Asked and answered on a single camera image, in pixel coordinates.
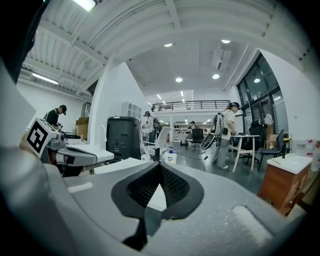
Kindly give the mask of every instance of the pants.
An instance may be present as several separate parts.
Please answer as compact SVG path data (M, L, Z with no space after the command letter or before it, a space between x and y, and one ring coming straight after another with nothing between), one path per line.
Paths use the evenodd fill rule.
M217 138L215 154L212 160L217 162L216 166L219 168L226 166L226 159L227 159L229 144L230 144L229 139Z
M156 130L153 130L152 132L149 132L149 142L155 143L156 139Z

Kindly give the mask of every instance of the office chair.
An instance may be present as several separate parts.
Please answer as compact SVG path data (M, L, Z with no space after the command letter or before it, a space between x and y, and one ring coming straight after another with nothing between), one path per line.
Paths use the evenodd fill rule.
M261 135L262 135L262 125L259 123L259 120L255 120L251 123L251 127L249 129L250 135L259 135L259 137L249 137L248 142L242 143L241 148L243 150L252 150L252 140L254 139L254 151L258 151L261 147ZM248 158L246 161L246 164L248 164L249 159L252 159L252 156L250 153L248 155L241 156L239 158Z
M203 129L192 129L192 143L194 143L194 152L196 151L196 145L201 144L204 141Z
M279 133L279 135L276 137L277 148L275 148L273 151L271 149L263 149L260 152L261 159L260 159L260 164L259 164L259 167L258 167L258 170L257 170L258 172L260 170L262 159L264 158L265 155L273 155L274 157L279 155L279 153L281 152L282 147L284 145L284 137L285 137L285 130L282 129L281 132Z

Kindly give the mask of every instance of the ceiling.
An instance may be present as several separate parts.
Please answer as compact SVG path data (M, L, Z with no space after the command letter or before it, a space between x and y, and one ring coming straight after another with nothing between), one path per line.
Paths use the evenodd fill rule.
M231 43L222 45L220 39ZM175 44L164 48L167 43ZM130 58L146 95L220 88L247 44L300 70L311 49L300 24L275 0L102 0L90 12L72 0L51 0L23 68L81 97L91 97L86 90L107 64ZM230 50L231 57L213 81L213 52L219 48ZM181 84L176 76L183 77Z
M221 39L178 40L126 63L145 96L193 89L223 89L239 65L246 45Z

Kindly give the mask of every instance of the gray floor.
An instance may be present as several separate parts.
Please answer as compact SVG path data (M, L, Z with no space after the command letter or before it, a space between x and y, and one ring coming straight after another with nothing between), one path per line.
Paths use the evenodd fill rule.
M236 160L236 153L233 153L233 155L231 152L228 153L226 160L228 169L220 169L215 163L212 162L212 157L215 153L215 147L212 147L211 150L207 149L204 154L198 154L193 152L194 148L191 143L189 143L188 146L185 146L180 145L179 142L170 142L169 145L173 146L173 149L176 150L177 164L226 177L237 182L254 194L257 194L259 192L259 188L264 179L267 160L271 158L271 156L263 157L263 162L261 164L259 172L257 172L259 166L257 161L254 162L253 171L250 172L251 160L249 160L248 165L246 165L247 159L239 159L236 170L234 173L232 173L232 169ZM200 147L196 147L196 151L201 152ZM257 154L256 158L260 159L261 155Z

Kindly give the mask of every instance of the ceiling light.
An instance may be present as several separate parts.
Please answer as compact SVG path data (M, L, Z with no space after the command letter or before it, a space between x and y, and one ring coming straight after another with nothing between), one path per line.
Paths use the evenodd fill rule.
M55 85L59 84L59 82L57 82L57 81L55 81L55 80L52 80L52 79L50 79L50 78L47 78L47 77L45 77L45 76L42 76L42 75L39 75L39 74L36 74L36 73L32 73L32 75L33 75L34 77L36 77L36 78L42 79L42 80L47 81L47 82L49 82L49 83L52 83L52 84L55 84Z
M95 7L96 3L93 0L73 0L78 5L80 5L87 12L90 12L93 7Z

